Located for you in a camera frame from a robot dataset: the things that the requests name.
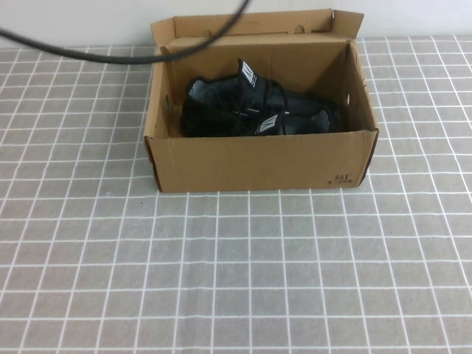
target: cardboard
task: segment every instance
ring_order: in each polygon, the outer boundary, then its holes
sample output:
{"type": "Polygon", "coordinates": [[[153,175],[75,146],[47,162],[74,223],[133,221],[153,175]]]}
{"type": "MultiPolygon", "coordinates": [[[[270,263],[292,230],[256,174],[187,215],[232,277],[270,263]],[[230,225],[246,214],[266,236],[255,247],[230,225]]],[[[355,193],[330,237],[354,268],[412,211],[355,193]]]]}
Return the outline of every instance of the cardboard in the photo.
{"type": "MultiPolygon", "coordinates": [[[[354,43],[364,16],[338,10],[247,14],[204,52],[153,69],[145,145],[162,192],[357,187],[378,138],[354,43]],[[262,77],[342,106],[329,134],[185,138],[181,106],[191,79],[237,72],[242,58],[262,77]]],[[[177,17],[152,25],[158,52],[203,41],[227,15],[177,17]]]]}

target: box lid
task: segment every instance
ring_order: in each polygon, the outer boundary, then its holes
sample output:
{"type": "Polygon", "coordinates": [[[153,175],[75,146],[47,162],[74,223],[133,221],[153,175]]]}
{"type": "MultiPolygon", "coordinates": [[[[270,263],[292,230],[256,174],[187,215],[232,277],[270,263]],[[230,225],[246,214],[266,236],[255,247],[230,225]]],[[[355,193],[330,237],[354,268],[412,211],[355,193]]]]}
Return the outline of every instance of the box lid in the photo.
{"type": "MultiPolygon", "coordinates": [[[[230,15],[168,18],[151,25],[154,41],[164,46],[176,38],[208,37],[216,33],[230,15]]],[[[364,14],[340,10],[307,10],[281,13],[248,13],[228,35],[327,32],[350,39],[357,37],[364,14]]]]}

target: white logo patch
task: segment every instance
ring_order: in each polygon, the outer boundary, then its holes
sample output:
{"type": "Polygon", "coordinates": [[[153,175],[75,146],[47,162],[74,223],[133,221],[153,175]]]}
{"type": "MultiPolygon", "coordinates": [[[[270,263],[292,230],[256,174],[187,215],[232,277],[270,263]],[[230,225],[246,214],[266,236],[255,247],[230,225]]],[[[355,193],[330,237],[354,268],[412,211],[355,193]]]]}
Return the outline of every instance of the white logo patch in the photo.
{"type": "Polygon", "coordinates": [[[273,128],[275,126],[275,122],[277,121],[277,117],[279,115],[276,114],[275,116],[266,119],[259,127],[259,133],[266,131],[267,129],[273,128]]]}
{"type": "Polygon", "coordinates": [[[244,77],[248,80],[249,85],[251,85],[252,87],[256,87],[256,74],[252,71],[251,67],[245,61],[243,61],[243,74],[244,77]]]}

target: black shoe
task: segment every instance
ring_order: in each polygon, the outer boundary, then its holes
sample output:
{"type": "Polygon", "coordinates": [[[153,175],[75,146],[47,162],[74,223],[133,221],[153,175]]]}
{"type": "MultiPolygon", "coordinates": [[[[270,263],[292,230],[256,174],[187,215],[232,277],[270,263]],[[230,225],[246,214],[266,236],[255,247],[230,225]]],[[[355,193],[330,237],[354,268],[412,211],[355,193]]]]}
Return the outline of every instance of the black shoe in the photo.
{"type": "Polygon", "coordinates": [[[182,109],[187,137],[329,133],[339,118],[331,104],[258,77],[240,60],[237,75],[191,82],[182,109]]]}

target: black cable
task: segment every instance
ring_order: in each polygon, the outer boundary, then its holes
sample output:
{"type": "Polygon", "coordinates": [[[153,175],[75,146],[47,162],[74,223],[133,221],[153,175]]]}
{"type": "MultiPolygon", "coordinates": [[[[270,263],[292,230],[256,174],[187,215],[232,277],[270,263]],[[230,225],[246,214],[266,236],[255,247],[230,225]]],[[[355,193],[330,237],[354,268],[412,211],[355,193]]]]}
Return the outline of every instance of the black cable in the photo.
{"type": "Polygon", "coordinates": [[[41,43],[35,41],[34,39],[24,37],[13,33],[7,29],[0,27],[0,36],[4,37],[10,41],[14,41],[25,46],[29,46],[35,49],[39,49],[43,52],[47,52],[53,55],[59,55],[61,57],[93,61],[95,63],[107,63],[107,64],[118,64],[118,65],[145,65],[152,63],[163,63],[168,61],[179,60],[190,55],[194,55],[202,50],[205,50],[208,46],[212,45],[218,39],[223,37],[226,33],[230,31],[231,28],[240,20],[244,11],[248,7],[251,0],[243,0],[241,6],[235,12],[235,14],[229,19],[229,21],[218,31],[214,36],[206,39],[204,42],[191,46],[181,50],[180,52],[166,55],[150,55],[145,57],[114,57],[107,55],[98,55],[91,53],[78,52],[76,50],[64,49],[58,46],[52,46],[50,44],[41,43]]]}

